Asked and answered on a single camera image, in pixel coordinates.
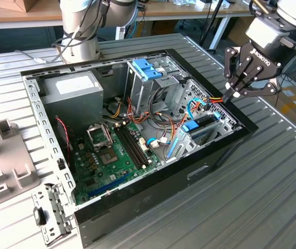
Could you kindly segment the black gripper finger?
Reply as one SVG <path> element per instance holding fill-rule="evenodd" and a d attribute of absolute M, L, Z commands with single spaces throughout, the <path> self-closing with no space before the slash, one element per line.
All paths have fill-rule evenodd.
<path fill-rule="evenodd" d="M 252 88 L 250 85 L 259 79 L 259 74 L 264 73 L 263 79 L 268 79 L 268 82 L 263 88 Z M 277 78 L 266 76 L 268 69 L 261 65 L 255 66 L 249 72 L 245 72 L 244 67 L 240 66 L 236 69 L 235 65 L 230 67 L 230 98 L 239 98 L 240 96 L 255 97 L 275 95 L 280 90 L 280 85 Z"/>
<path fill-rule="evenodd" d="M 238 98 L 243 93 L 243 88 L 248 81 L 244 81 L 247 76 L 246 69 L 252 62 L 252 56 L 246 55 L 241 58 L 240 47 L 228 47 L 225 49 L 224 77 L 226 92 L 223 94 L 223 102 L 228 102 L 232 98 Z"/>

